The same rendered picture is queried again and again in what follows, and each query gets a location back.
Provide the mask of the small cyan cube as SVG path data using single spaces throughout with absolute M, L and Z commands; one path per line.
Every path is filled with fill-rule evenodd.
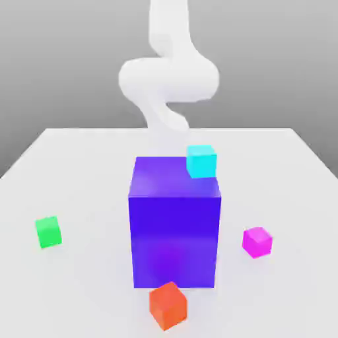
M 217 172 L 217 154 L 211 145 L 187 147 L 186 168 L 192 178 L 214 178 Z

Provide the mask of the small magenta cube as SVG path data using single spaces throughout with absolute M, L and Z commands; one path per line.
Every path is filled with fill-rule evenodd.
M 242 247 L 254 259 L 269 255 L 273 237 L 263 227 L 249 228 L 244 231 Z

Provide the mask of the small green cube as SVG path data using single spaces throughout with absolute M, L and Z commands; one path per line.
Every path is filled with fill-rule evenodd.
M 36 231 L 42 249 L 62 243 L 61 231 L 57 217 L 46 217 L 36 220 Z

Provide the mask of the small orange cube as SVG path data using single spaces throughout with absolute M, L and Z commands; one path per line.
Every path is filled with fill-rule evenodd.
M 174 282 L 149 292 L 149 311 L 163 331 L 187 319 L 187 298 Z

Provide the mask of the large purple box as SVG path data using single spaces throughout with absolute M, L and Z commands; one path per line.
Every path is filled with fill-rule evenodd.
M 215 177 L 192 178 L 184 157 L 138 156 L 128 203 L 136 288 L 214 287 L 221 210 Z

